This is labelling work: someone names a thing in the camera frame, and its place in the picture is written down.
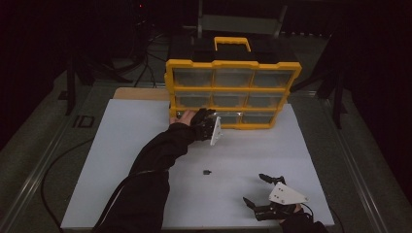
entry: yellow handle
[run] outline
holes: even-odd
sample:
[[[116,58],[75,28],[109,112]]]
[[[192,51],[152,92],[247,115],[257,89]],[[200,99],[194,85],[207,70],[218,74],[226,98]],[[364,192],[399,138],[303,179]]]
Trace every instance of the yellow handle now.
[[[245,45],[248,51],[251,51],[248,39],[244,37],[215,37],[215,50],[218,50],[218,44]]]

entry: white surface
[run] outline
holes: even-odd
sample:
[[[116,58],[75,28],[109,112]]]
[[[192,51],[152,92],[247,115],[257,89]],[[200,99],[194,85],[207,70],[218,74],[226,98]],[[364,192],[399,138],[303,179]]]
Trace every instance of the white surface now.
[[[79,177],[62,228],[90,228],[100,217],[140,149],[168,126],[167,101],[111,100]],[[210,175],[203,175],[210,170]],[[170,169],[170,194],[163,227],[270,227],[257,221],[242,197],[269,204],[273,184],[258,174],[284,176],[289,187],[310,199],[315,220],[333,224],[324,193],[291,105],[269,130],[223,130],[213,147],[195,142]]]

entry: table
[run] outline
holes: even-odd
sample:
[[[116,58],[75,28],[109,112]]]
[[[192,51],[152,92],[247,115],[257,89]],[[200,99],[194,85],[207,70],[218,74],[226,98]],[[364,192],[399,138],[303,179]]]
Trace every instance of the table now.
[[[140,148],[167,128],[166,97],[165,89],[118,89],[100,123],[62,228],[85,229],[94,225],[113,190],[127,176]],[[205,176],[203,170],[212,174]],[[252,210],[243,203],[243,196],[257,205],[269,203],[273,184],[260,180],[259,173],[284,176],[288,186],[310,199],[308,204],[315,220],[333,224],[310,154],[288,104],[272,129],[226,129],[212,147],[204,142],[190,145],[189,153],[170,169],[171,191],[163,228],[275,227],[275,221],[256,221]]]

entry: equipment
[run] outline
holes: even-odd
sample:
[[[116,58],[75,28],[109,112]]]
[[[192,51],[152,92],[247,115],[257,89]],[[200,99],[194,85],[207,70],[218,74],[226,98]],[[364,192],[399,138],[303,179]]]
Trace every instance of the equipment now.
[[[255,212],[258,221],[301,215],[294,213],[294,210],[296,204],[307,202],[309,200],[307,197],[286,186],[284,177],[271,178],[264,174],[259,174],[259,177],[267,183],[274,183],[275,187],[269,195],[270,204],[267,206],[257,207],[255,203],[243,197],[246,205]]]

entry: glove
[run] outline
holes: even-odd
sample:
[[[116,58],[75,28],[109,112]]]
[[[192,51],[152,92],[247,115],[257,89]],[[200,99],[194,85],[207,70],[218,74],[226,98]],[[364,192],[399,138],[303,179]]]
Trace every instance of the glove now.
[[[190,127],[194,130],[196,141],[205,141],[212,138],[215,122],[209,115],[215,110],[200,109],[190,121]]]

